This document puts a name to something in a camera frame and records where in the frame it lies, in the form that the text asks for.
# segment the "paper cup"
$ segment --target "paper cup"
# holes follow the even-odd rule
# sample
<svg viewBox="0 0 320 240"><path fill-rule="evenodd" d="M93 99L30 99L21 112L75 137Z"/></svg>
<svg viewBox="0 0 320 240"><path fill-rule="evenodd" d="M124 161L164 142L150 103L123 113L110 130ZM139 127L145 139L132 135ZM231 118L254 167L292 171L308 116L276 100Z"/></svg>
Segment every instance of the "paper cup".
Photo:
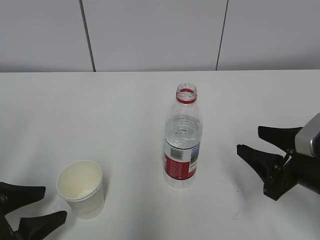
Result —
<svg viewBox="0 0 320 240"><path fill-rule="evenodd" d="M81 219L92 219L104 208L103 174L94 161L68 165L58 176L56 190Z"/></svg>

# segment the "clear plastic bottle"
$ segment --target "clear plastic bottle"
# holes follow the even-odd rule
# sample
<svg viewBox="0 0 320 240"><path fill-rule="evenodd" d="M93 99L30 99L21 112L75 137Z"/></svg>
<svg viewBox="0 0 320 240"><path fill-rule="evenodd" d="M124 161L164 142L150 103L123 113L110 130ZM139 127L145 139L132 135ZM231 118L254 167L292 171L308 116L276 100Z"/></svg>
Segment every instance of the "clear plastic bottle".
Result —
<svg viewBox="0 0 320 240"><path fill-rule="evenodd" d="M175 98L165 122L163 174L172 187L185 188L195 178L203 123L196 86L180 84Z"/></svg>

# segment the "white table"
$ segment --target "white table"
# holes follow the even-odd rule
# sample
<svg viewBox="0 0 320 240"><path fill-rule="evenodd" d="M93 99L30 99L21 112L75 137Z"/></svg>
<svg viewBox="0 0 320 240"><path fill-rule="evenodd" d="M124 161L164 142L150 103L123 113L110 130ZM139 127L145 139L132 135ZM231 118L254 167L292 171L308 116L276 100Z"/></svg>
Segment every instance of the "white table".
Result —
<svg viewBox="0 0 320 240"><path fill-rule="evenodd" d="M320 71L0 73L0 181L46 186L45 198L7 215L67 210L50 240L318 240L320 196L296 186L278 201L236 154L237 144L284 155L258 125L303 126L320 112ZM176 87L198 88L203 136L196 178L163 178L167 110ZM75 218L56 193L67 164L103 168L102 213Z"/></svg>

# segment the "bottle opening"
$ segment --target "bottle opening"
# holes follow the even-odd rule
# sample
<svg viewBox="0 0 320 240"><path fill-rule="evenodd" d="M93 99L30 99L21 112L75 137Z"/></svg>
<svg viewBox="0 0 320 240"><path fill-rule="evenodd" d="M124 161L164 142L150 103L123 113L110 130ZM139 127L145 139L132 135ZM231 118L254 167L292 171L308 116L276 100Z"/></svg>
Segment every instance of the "bottle opening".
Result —
<svg viewBox="0 0 320 240"><path fill-rule="evenodd" d="M197 100L197 88L190 83L180 84L175 96L177 101L182 104L192 104Z"/></svg>

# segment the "bottle bottom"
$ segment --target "bottle bottom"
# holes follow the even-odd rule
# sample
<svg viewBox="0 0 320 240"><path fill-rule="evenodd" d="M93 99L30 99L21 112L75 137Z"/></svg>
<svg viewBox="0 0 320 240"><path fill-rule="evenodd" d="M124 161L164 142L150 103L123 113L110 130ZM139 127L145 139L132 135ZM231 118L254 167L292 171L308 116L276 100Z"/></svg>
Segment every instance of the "bottle bottom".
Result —
<svg viewBox="0 0 320 240"><path fill-rule="evenodd" d="M163 176L164 176L164 180L171 186L174 187L176 189L184 189L189 187L195 180L195 175L191 176L188 179L185 180L178 180L175 178L172 178L171 176L169 176L165 170L163 170Z"/></svg>

